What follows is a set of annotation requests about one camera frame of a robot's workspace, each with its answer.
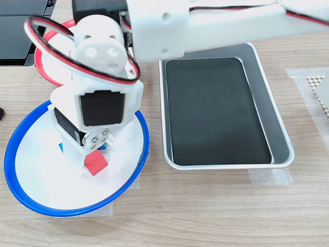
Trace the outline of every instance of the black object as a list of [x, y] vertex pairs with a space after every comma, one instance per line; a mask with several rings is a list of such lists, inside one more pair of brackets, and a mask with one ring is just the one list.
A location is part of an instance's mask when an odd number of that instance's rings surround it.
[[119, 12], [128, 11], [125, 0], [73, 0], [72, 9], [76, 23], [88, 15], [101, 14], [120, 24]]
[[238, 59], [172, 60], [166, 63], [166, 76], [176, 164], [271, 162]]
[[124, 94], [95, 91], [80, 96], [83, 121], [86, 126], [119, 124], [123, 118]]
[[0, 107], [0, 120], [4, 117], [5, 110]]
[[48, 0], [47, 7], [52, 7], [55, 5], [56, 0]]
[[74, 139], [80, 146], [82, 144], [82, 138], [85, 136], [86, 133], [81, 132], [78, 128], [68, 120], [63, 113], [61, 113], [57, 108], [54, 109], [55, 116], [57, 119], [58, 124]]
[[[53, 8], [48, 0], [0, 0], [0, 66], [34, 63], [35, 46], [25, 34], [24, 22], [29, 15], [50, 18]], [[45, 28], [38, 30], [43, 35]]]

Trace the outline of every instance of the blue bowl rim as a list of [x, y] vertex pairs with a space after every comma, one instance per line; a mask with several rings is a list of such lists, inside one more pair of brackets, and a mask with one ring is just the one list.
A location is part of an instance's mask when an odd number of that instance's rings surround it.
[[149, 153], [149, 144], [150, 144], [150, 137], [149, 131], [147, 127], [147, 123], [140, 111], [135, 113], [136, 117], [138, 118], [144, 136], [144, 144], [143, 144], [143, 151], [139, 158], [138, 164], [136, 169], [134, 170], [131, 177], [126, 181], [126, 183], [121, 186], [115, 193], [111, 196], [105, 198], [104, 200], [95, 203], [93, 205], [76, 208], [76, 209], [55, 209], [51, 207], [46, 207], [32, 198], [30, 198], [22, 189], [17, 176], [16, 176], [16, 169], [15, 169], [15, 160], [16, 160], [16, 153], [18, 147], [26, 134], [26, 132], [30, 129], [30, 127], [44, 114], [48, 111], [48, 106], [51, 104], [50, 100], [46, 101], [45, 103], [41, 104], [37, 108], [35, 108], [29, 115], [27, 115], [23, 121], [18, 125], [14, 133], [12, 134], [10, 141], [8, 143], [5, 160], [4, 160], [4, 170], [5, 170], [5, 178], [8, 184], [9, 189], [13, 193], [13, 195], [27, 208], [44, 215], [49, 216], [56, 216], [56, 217], [69, 217], [69, 216], [76, 216], [85, 214], [94, 210], [97, 210], [106, 204], [110, 203], [118, 196], [120, 196], [124, 191], [126, 191], [129, 186], [134, 182], [134, 180], [139, 175], [140, 171], [142, 170], [144, 163], [147, 159]]

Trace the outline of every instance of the cable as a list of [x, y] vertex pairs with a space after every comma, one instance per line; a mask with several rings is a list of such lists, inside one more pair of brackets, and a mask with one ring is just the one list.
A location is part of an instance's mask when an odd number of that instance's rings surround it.
[[[191, 7], [190, 8], [190, 12], [194, 11], [194, 10], [219, 10], [219, 9], [223, 9], [223, 10], [243, 10], [243, 9], [249, 9], [249, 8], [254, 8], [254, 7], [263, 7], [263, 6], [268, 6], [268, 5], [255, 5], [255, 6], [225, 6], [225, 7], [212, 7], [212, 6], [195, 6], [195, 7]], [[306, 21], [310, 21], [310, 22], [314, 22], [317, 24], [321, 24], [321, 25], [325, 25], [325, 26], [329, 26], [329, 22], [325, 21], [325, 20], [321, 20], [309, 15], [305, 15], [305, 14], [299, 14], [296, 12], [293, 12], [291, 10], [287, 10], [287, 15], [288, 16], [292, 16], [295, 18], [299, 18], [302, 20], [306, 20]]]
[[55, 5], [55, 3], [52, 1], [52, 0], [48, 0], [48, 2], [47, 2], [47, 8], [48, 7], [52, 7], [52, 6], [54, 6]]
[[5, 115], [5, 110], [0, 107], [0, 120], [3, 118]]
[[129, 23], [129, 21], [127, 20], [127, 18], [125, 16], [122, 17], [122, 23], [124, 24], [124, 26], [129, 29], [129, 30], [132, 30], [132, 27]]
[[329, 27], [329, 22], [328, 21], [324, 21], [324, 20], [309, 16], [309, 15], [298, 14], [298, 13], [292, 12], [290, 10], [287, 10], [287, 15], [295, 17], [295, 18], [299, 18], [299, 19], [302, 19], [302, 20], [322, 24], [322, 25], [325, 25], [325, 26]]
[[81, 64], [80, 62], [73, 60], [72, 58], [66, 56], [65, 54], [61, 53], [60, 51], [52, 47], [43, 37], [41, 37], [38, 34], [35, 25], [46, 26], [55, 29], [59, 31], [59, 33], [65, 35], [66, 37], [70, 37], [71, 39], [74, 38], [73, 33], [70, 30], [68, 30], [66, 27], [62, 26], [61, 24], [40, 16], [30, 16], [24, 24], [26, 33], [34, 41], [35, 45], [38, 48], [44, 49], [50, 55], [57, 58], [59, 61], [63, 62], [70, 68], [78, 70], [80, 72], [83, 72], [85, 74], [88, 74], [96, 78], [109, 80], [119, 84], [126, 84], [126, 85], [134, 84], [139, 79], [140, 68], [136, 60], [130, 55], [129, 52], [127, 53], [128, 60], [131, 63], [134, 70], [136, 71], [136, 77], [134, 79], [127, 79], [127, 78], [117, 77], [114, 75], [109, 75], [107, 73], [98, 71], [84, 64]]
[[216, 10], [216, 9], [232, 9], [232, 10], [243, 10], [243, 9], [249, 9], [253, 7], [263, 7], [265, 5], [255, 5], [255, 6], [222, 6], [222, 7], [216, 7], [216, 6], [194, 6], [190, 8], [190, 12], [194, 10]]

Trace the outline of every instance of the red and black wire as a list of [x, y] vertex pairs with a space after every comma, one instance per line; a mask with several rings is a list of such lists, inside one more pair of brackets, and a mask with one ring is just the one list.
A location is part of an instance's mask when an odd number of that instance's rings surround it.
[[131, 24], [130, 24], [130, 22], [127, 20], [127, 18], [126, 18], [125, 15], [122, 17], [122, 23], [124, 24], [124, 26], [125, 26], [127, 29], [132, 30]]
[[136, 77], [133, 79], [128, 78], [122, 78], [117, 77], [114, 75], [110, 75], [101, 71], [98, 71], [96, 69], [90, 68], [78, 61], [75, 61], [74, 59], [68, 57], [67, 55], [61, 53], [54, 47], [52, 47], [43, 37], [41, 37], [36, 29], [36, 26], [44, 26], [49, 27], [54, 30], [56, 30], [58, 33], [61, 33], [65, 35], [66, 37], [70, 39], [74, 39], [73, 33], [67, 29], [66, 27], [62, 26], [61, 24], [47, 19], [45, 17], [40, 16], [30, 16], [26, 20], [27, 29], [32, 35], [32, 37], [37, 41], [36, 46], [42, 47], [44, 50], [46, 50], [50, 55], [55, 57], [56, 59], [60, 60], [61, 62], [65, 63], [69, 67], [79, 70], [83, 73], [86, 73], [90, 76], [94, 76], [100, 79], [109, 80], [111, 82], [119, 83], [119, 84], [134, 84], [140, 77], [140, 68], [135, 61], [135, 59], [131, 56], [131, 54], [127, 50], [128, 60], [131, 63], [132, 67], [134, 68], [134, 71], [136, 72]]
[[[255, 5], [255, 6], [224, 6], [224, 7], [212, 7], [212, 6], [195, 6], [195, 7], [191, 7], [190, 8], [190, 12], [194, 11], [194, 10], [243, 10], [243, 9], [249, 9], [249, 8], [254, 8], [254, 7], [264, 7], [266, 5]], [[305, 14], [300, 14], [297, 12], [293, 12], [291, 10], [286, 9], [287, 15], [288, 16], [292, 16], [295, 18], [299, 18], [302, 20], [306, 20], [306, 21], [310, 21], [310, 22], [314, 22], [317, 24], [321, 24], [321, 25], [325, 25], [325, 26], [329, 26], [329, 22], [325, 21], [325, 20], [321, 20], [309, 15], [305, 15]]]

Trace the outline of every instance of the mounting hole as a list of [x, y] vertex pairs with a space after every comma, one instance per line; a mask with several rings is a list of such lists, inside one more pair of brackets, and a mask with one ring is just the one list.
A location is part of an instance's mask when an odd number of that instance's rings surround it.
[[107, 54], [109, 54], [111, 57], [118, 57], [119, 51], [117, 48], [113, 47], [107, 50]]
[[162, 16], [162, 20], [164, 23], [168, 23], [170, 21], [170, 14], [169, 13], [164, 13]]

